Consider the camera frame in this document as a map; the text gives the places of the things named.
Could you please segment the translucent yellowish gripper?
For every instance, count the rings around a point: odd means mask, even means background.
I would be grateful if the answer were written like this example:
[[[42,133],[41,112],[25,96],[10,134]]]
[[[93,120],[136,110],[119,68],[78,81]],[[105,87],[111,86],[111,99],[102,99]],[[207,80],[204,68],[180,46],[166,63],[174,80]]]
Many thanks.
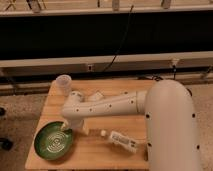
[[[84,123],[83,119],[80,120],[65,120],[61,126],[61,130],[65,131],[68,129],[72,129],[74,131],[77,131],[83,135],[89,134],[89,128]]]

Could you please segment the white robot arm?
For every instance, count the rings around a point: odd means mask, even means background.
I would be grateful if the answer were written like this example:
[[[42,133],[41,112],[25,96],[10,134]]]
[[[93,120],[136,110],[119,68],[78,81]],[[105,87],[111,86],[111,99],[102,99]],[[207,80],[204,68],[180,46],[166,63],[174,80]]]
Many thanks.
[[[86,118],[137,114],[145,116],[150,171],[203,171],[193,99],[175,80],[89,102],[73,91],[61,111],[64,127],[74,130]]]

